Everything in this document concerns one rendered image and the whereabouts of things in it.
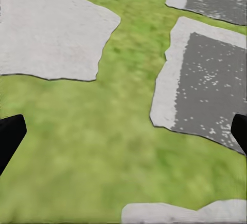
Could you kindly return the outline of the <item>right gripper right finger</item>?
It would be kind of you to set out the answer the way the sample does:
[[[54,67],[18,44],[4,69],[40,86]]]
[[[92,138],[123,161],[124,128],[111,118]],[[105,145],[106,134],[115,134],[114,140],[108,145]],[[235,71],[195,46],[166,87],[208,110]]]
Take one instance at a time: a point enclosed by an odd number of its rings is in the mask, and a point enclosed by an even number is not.
[[[235,137],[241,148],[247,155],[247,116],[235,114],[230,133]]]

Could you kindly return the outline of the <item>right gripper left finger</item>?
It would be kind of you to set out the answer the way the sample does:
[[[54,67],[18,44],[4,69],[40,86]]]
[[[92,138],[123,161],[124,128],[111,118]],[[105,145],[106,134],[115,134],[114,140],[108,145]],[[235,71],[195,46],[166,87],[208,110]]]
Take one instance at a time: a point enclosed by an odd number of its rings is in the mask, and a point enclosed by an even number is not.
[[[0,120],[0,176],[26,134],[23,115],[18,114]]]

